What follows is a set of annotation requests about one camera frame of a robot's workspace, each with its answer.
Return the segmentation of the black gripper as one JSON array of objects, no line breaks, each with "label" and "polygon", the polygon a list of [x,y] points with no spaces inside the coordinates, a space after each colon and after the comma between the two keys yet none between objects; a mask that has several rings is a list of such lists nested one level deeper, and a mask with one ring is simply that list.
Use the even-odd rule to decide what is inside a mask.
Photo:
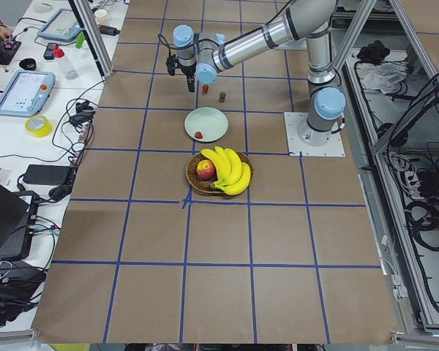
[{"label": "black gripper", "polygon": [[167,72],[170,76],[176,74],[176,69],[180,69],[186,75],[187,88],[189,92],[195,92],[195,70],[197,59],[195,52],[182,51],[176,54],[169,53],[165,61]]}]

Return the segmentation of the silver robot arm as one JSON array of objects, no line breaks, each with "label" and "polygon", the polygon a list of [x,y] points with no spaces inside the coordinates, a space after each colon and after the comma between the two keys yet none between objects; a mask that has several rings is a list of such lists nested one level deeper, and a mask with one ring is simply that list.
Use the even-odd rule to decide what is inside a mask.
[{"label": "silver robot arm", "polygon": [[336,1],[289,1],[271,20],[231,40],[221,33],[196,33],[188,25],[175,27],[172,45],[161,34],[157,37],[168,49],[168,74],[174,76],[181,70],[190,92],[195,91],[197,81],[209,86],[219,73],[300,39],[306,40],[307,80],[323,86],[337,75],[330,47],[331,16],[336,8]]}]

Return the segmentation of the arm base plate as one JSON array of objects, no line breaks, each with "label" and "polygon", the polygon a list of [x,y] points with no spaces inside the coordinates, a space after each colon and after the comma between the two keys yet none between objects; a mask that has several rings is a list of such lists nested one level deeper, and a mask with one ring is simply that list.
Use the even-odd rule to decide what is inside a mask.
[{"label": "arm base plate", "polygon": [[291,156],[345,157],[341,134],[335,121],[330,131],[316,132],[307,125],[308,113],[284,113],[288,153]]}]

